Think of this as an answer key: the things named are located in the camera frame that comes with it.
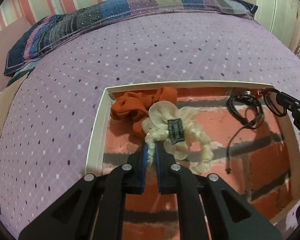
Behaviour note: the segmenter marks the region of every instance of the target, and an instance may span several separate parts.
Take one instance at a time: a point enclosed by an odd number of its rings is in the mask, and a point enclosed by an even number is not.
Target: white box
[[[102,162],[104,147],[106,141],[106,132],[110,120],[110,109],[116,98],[113,93],[127,92],[137,90],[153,90],[160,87],[175,87],[175,88],[204,88],[204,87],[225,87],[225,88],[240,88],[249,89],[265,89],[273,88],[270,84],[252,83],[252,82],[238,82],[238,81],[173,81],[173,82],[156,82],[124,85],[117,87],[108,87],[104,90],[101,97],[96,118],[93,125],[93,130],[90,138],[90,144],[87,155],[85,173],[93,173],[100,176],[102,172]],[[280,129],[284,133],[285,143],[290,159],[291,171],[291,194],[293,200],[282,209],[274,218],[270,220],[275,224],[284,218],[289,210],[300,199],[300,151],[298,141],[293,130],[291,120],[288,116],[276,118]]]

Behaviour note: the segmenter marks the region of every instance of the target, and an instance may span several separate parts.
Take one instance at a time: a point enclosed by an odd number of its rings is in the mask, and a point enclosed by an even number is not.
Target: orange fabric
[[[158,101],[169,101],[176,105],[177,90],[172,87],[162,87],[157,90],[155,95],[126,92],[111,106],[110,116],[114,120],[132,120],[134,122],[134,135],[144,138],[145,134],[141,127],[142,121],[148,117],[150,106]]]

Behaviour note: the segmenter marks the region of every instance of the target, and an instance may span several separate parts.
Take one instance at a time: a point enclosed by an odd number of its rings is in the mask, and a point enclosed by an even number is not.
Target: purple bedsheet
[[[22,84],[3,129],[0,219],[12,235],[82,176],[105,87],[177,80],[273,83],[300,98],[300,60],[258,23],[215,13],[143,16],[62,45]]]

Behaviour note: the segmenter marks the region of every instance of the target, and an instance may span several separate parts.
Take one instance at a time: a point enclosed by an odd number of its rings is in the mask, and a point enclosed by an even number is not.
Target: white scrunchie
[[[149,118],[142,122],[142,129],[146,133],[145,141],[148,145],[148,166],[151,166],[154,160],[155,142],[163,141],[167,153],[172,154],[176,160],[184,160],[190,152],[189,146],[198,141],[200,144],[200,160],[197,166],[190,169],[195,174],[210,170],[210,161],[214,156],[210,147],[211,139],[203,131],[203,127],[198,127],[193,120],[198,112],[197,108],[190,106],[178,109],[168,101],[159,101],[150,107]],[[172,144],[169,138],[168,120],[178,118],[182,121],[185,141]]]

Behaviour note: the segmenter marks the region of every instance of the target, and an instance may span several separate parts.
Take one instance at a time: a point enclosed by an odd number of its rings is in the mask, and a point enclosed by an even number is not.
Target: black label
[[[168,130],[172,144],[185,141],[181,119],[168,120]]]

